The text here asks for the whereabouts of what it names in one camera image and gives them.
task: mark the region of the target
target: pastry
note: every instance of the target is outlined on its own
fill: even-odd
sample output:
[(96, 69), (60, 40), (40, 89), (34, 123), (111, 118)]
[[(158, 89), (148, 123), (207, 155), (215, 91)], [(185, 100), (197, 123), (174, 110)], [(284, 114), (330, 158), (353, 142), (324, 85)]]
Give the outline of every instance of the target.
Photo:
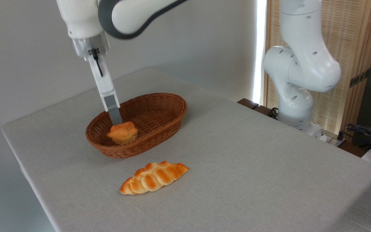
[(134, 123), (126, 122), (119, 125), (113, 125), (107, 134), (116, 144), (123, 145), (134, 141), (137, 138), (138, 129)]
[(189, 168), (182, 163), (171, 164), (167, 161), (149, 163), (128, 178), (119, 191), (122, 194), (131, 195), (157, 191), (163, 186), (170, 185), (178, 180), (188, 170)]

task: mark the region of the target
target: wicker basket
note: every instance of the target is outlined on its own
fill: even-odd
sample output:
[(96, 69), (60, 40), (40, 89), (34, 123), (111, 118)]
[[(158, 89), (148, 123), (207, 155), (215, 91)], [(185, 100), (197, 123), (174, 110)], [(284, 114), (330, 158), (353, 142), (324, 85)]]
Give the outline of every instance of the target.
[(152, 93), (139, 96), (121, 104), (123, 122), (131, 121), (138, 129), (135, 141), (115, 144), (107, 133), (112, 127), (108, 112), (102, 112), (87, 126), (88, 142), (113, 158), (127, 158), (141, 154), (169, 139), (179, 129), (187, 111), (186, 101), (171, 93)]

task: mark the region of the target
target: light strip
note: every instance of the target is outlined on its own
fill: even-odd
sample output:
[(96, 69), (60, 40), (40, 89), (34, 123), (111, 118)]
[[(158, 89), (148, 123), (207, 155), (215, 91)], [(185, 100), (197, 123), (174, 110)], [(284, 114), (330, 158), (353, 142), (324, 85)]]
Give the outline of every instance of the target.
[(263, 102), (264, 68), (262, 60), (265, 53), (265, 24), (267, 12), (267, 0), (257, 0), (254, 10), (256, 22), (256, 52), (254, 54), (254, 89), (253, 101), (259, 104)]

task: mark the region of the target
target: woven screen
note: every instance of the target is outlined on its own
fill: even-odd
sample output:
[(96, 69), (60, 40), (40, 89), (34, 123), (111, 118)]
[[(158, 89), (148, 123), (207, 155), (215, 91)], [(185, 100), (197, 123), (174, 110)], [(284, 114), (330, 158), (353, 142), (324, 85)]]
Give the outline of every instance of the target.
[[(350, 116), (344, 119), (345, 111), (358, 114), (358, 110), (352, 112), (346, 107), (346, 104), (350, 104), (350, 98), (357, 97), (358, 103), (363, 95), (363, 91), (358, 96), (350, 94), (349, 84), (353, 77), (370, 67), (371, 0), (322, 0), (322, 4), (323, 38), (331, 55), (340, 63), (342, 76), (333, 91), (310, 92), (314, 100), (312, 121), (327, 131), (337, 133), (342, 122), (350, 119)], [(266, 43), (267, 49), (287, 45), (280, 36), (280, 0), (268, 0)], [(265, 81), (265, 104), (268, 108), (278, 107), (277, 93), (268, 75)]]

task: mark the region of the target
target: white wall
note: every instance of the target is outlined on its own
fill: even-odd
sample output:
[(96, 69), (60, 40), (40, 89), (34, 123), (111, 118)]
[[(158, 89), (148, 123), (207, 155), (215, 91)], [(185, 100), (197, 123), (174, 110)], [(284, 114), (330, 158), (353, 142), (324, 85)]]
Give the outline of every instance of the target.
[[(189, 0), (139, 38), (111, 39), (110, 72), (118, 78), (154, 67), (234, 101), (251, 98), (253, 6)], [(0, 0), (0, 128), (94, 87), (55, 0)], [(52, 230), (0, 132), (0, 231)]]

